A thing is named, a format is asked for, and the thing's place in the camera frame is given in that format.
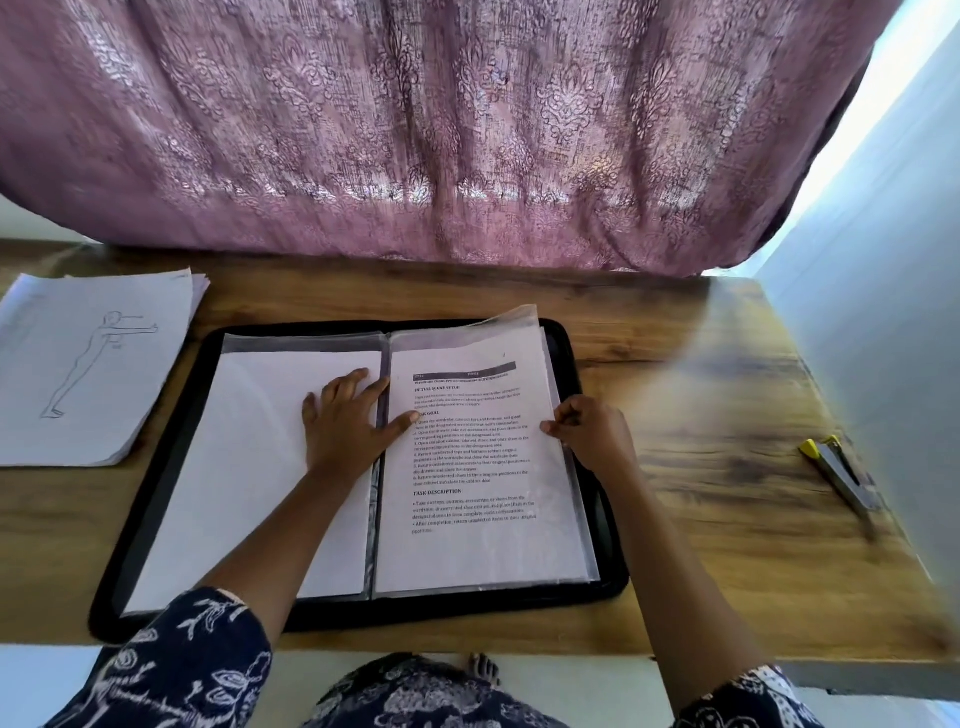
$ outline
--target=wood grain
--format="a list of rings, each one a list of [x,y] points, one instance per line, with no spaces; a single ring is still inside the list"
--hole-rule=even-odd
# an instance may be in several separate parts
[[[131,456],[103,469],[0,471],[0,641],[86,643],[104,566],[199,341],[215,328],[486,317],[523,303],[570,334],[584,389],[624,410],[644,468],[721,589],[782,659],[936,661],[952,637],[893,519],[869,544],[803,461],[837,431],[751,280],[0,243],[19,272],[210,276],[183,355]],[[581,607],[289,635],[284,647],[649,654],[633,595]]]

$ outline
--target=patterned curtain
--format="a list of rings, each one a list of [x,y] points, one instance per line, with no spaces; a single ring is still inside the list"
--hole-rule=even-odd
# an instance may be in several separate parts
[[[898,4],[5,0],[0,188],[125,245],[693,275]]]

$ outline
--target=left hand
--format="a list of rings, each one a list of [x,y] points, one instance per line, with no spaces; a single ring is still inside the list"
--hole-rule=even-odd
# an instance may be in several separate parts
[[[404,412],[383,428],[370,424],[370,410],[390,385],[382,377],[356,395],[357,385],[368,370],[357,369],[338,376],[318,398],[313,392],[303,401],[306,430],[306,466],[311,475],[349,492],[360,476],[411,425],[419,412]]]

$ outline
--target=navy floral clothing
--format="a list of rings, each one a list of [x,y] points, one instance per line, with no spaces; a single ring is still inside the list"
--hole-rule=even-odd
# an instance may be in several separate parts
[[[104,665],[48,728],[242,728],[272,653],[235,596],[196,589]],[[676,728],[821,728],[775,667],[761,667],[687,707]],[[410,654],[345,677],[303,728],[564,728],[486,680]]]

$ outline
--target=bare foot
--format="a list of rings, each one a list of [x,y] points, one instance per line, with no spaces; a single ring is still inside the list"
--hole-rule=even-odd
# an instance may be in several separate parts
[[[473,677],[486,680],[495,688],[500,687],[500,668],[483,652],[470,655],[467,672]]]

